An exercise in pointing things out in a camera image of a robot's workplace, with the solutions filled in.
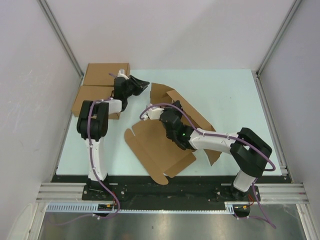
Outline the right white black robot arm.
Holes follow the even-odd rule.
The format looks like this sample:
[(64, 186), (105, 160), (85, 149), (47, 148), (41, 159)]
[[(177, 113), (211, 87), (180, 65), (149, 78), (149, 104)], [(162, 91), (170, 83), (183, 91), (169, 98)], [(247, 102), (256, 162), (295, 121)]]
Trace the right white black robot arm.
[(182, 122), (183, 112), (180, 102), (161, 104), (158, 119), (162, 123), (166, 137), (182, 150), (211, 150), (229, 154), (239, 167), (232, 187), (231, 196), (242, 201), (249, 194), (249, 188), (264, 172), (276, 170), (270, 160), (271, 147), (251, 129), (243, 127), (237, 133), (217, 133), (196, 128), (190, 119)]

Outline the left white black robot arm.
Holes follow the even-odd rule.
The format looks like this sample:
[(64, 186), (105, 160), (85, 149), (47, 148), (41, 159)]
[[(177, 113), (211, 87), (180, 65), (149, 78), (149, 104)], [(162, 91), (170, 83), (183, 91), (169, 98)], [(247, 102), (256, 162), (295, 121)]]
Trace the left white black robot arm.
[(150, 82), (140, 80), (132, 75), (118, 73), (114, 78), (113, 90), (101, 99), (82, 102), (76, 130), (84, 139), (90, 170), (91, 181), (104, 181), (108, 175), (104, 164), (104, 138), (108, 131), (109, 116), (123, 112), (128, 105), (128, 98), (139, 96)]

